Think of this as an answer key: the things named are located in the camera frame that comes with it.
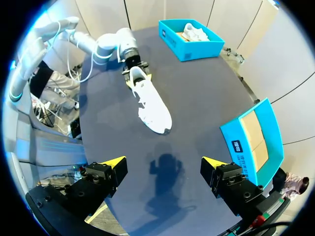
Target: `screw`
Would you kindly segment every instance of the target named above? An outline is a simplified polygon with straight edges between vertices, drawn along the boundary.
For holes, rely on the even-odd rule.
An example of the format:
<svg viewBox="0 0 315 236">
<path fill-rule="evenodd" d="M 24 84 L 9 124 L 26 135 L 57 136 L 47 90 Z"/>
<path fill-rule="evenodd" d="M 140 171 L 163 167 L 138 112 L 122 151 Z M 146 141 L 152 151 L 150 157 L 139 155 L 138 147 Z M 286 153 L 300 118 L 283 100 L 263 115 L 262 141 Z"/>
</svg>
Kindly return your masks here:
<svg viewBox="0 0 315 236">
<path fill-rule="evenodd" d="M 78 192 L 78 196 L 79 196 L 79 197 L 83 197 L 84 195 L 85 195 L 84 192 Z"/>
<path fill-rule="evenodd" d="M 99 178 L 98 177 L 94 177 L 93 178 L 93 183 L 98 184 L 99 183 Z"/>
<path fill-rule="evenodd" d="M 235 182 L 235 178 L 230 178 L 228 181 L 229 181 L 230 183 L 234 183 L 234 182 Z"/>
<path fill-rule="evenodd" d="M 41 208 L 43 206 L 43 203 L 42 202 L 37 202 L 36 205 L 37 205 L 38 208 Z"/>
<path fill-rule="evenodd" d="M 49 202 L 50 200 L 51 200 L 51 197 L 50 197 L 50 196 L 46 196 L 46 197 L 45 197 L 45 201 L 46 201 L 46 202 Z"/>
<path fill-rule="evenodd" d="M 245 199 L 247 199 L 247 198 L 249 198 L 251 196 L 251 194 L 249 192 L 245 192 L 243 194 L 243 196 L 244 196 Z"/>
</svg>

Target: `cardboard box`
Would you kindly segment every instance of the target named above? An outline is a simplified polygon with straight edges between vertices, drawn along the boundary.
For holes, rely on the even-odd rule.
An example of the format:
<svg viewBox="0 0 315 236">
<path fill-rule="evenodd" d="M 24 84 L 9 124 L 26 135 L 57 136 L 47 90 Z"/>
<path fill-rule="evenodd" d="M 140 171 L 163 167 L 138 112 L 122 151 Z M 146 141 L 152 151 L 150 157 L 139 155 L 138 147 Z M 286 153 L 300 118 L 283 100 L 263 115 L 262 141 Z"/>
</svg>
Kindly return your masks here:
<svg viewBox="0 0 315 236">
<path fill-rule="evenodd" d="M 255 111 L 252 111 L 248 115 L 241 118 L 241 124 L 244 127 L 244 131 L 249 140 L 251 150 L 254 150 L 264 139 Z"/>
<path fill-rule="evenodd" d="M 252 151 L 252 156 L 255 163 L 256 171 L 258 172 L 260 168 L 268 160 L 268 151 L 265 140 L 263 140 L 254 151 Z"/>
<path fill-rule="evenodd" d="M 182 33 L 183 33 L 183 32 L 176 32 L 176 34 L 177 34 L 178 36 L 180 36 L 185 42 L 189 42 L 187 39 L 185 39 L 184 37 L 182 37 Z"/>
</svg>

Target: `gray panel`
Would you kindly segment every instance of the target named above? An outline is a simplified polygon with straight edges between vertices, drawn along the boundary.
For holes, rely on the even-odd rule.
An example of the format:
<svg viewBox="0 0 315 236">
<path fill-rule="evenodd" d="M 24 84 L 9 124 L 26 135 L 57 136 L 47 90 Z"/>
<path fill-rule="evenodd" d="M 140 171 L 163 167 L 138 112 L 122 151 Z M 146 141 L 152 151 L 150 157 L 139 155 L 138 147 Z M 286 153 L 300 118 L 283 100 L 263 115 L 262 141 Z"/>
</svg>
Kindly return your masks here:
<svg viewBox="0 0 315 236">
<path fill-rule="evenodd" d="M 222 58 L 179 62 L 157 28 L 134 33 L 142 60 L 173 120 L 168 135 L 148 129 L 116 57 L 81 84 L 80 123 L 88 161 L 127 157 L 128 174 L 111 211 L 131 236 L 217 235 L 240 218 L 215 199 L 201 157 L 231 162 L 220 125 L 253 104 Z M 90 68 L 86 58 L 82 76 Z"/>
</svg>

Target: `white sneaker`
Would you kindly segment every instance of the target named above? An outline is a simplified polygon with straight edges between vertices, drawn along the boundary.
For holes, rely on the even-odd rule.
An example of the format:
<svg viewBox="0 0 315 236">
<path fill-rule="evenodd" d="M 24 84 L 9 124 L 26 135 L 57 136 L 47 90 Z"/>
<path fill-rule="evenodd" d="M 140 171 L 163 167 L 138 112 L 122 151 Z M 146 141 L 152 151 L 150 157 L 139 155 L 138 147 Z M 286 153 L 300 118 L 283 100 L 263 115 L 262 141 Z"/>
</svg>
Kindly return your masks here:
<svg viewBox="0 0 315 236">
<path fill-rule="evenodd" d="M 197 29 L 192 26 L 191 23 L 187 23 L 182 33 L 182 37 L 188 41 L 197 42 L 197 41 L 210 41 L 207 34 L 202 30 L 202 28 Z"/>
<path fill-rule="evenodd" d="M 132 93 L 139 100 L 140 119 L 156 133 L 169 132 L 172 128 L 172 117 L 146 73 L 134 66 L 129 74 Z"/>
</svg>

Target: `white wall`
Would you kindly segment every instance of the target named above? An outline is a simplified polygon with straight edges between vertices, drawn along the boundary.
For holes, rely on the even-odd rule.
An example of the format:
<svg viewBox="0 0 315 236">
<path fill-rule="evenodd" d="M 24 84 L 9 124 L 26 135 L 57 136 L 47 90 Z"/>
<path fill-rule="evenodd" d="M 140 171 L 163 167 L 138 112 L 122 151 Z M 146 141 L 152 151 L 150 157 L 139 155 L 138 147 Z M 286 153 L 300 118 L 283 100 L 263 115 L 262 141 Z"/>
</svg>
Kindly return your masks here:
<svg viewBox="0 0 315 236">
<path fill-rule="evenodd" d="M 159 20 L 188 18 L 205 26 L 214 0 L 126 0 L 130 26 L 140 30 L 158 26 Z"/>
<path fill-rule="evenodd" d="M 284 144 L 315 136 L 315 74 L 272 107 Z"/>
<path fill-rule="evenodd" d="M 279 9 L 239 74 L 259 99 L 275 101 L 272 106 L 284 144 L 315 135 L 315 76 L 303 83 L 314 72 L 311 48 L 293 20 Z"/>
<path fill-rule="evenodd" d="M 249 30 L 262 0 L 216 0 L 207 27 L 225 46 L 236 50 Z"/>
<path fill-rule="evenodd" d="M 206 26 L 213 3 L 214 0 L 167 0 L 166 19 L 195 19 Z"/>
<path fill-rule="evenodd" d="M 271 102 L 285 95 L 315 71 L 307 41 L 283 9 L 255 51 L 240 66 L 242 75 L 259 99 Z"/>
<path fill-rule="evenodd" d="M 276 15 L 278 14 L 278 8 L 275 7 L 269 0 L 263 0 L 259 11 L 245 35 L 240 46 L 237 48 L 237 52 L 240 53 L 245 59 L 247 59 L 251 53 L 255 50 L 261 39 L 272 25 Z"/>
<path fill-rule="evenodd" d="M 166 0 L 126 0 L 128 17 L 132 30 L 158 26 L 165 18 Z"/>
<path fill-rule="evenodd" d="M 105 33 L 115 33 L 128 27 L 124 0 L 75 0 L 86 27 L 97 39 Z"/>
</svg>

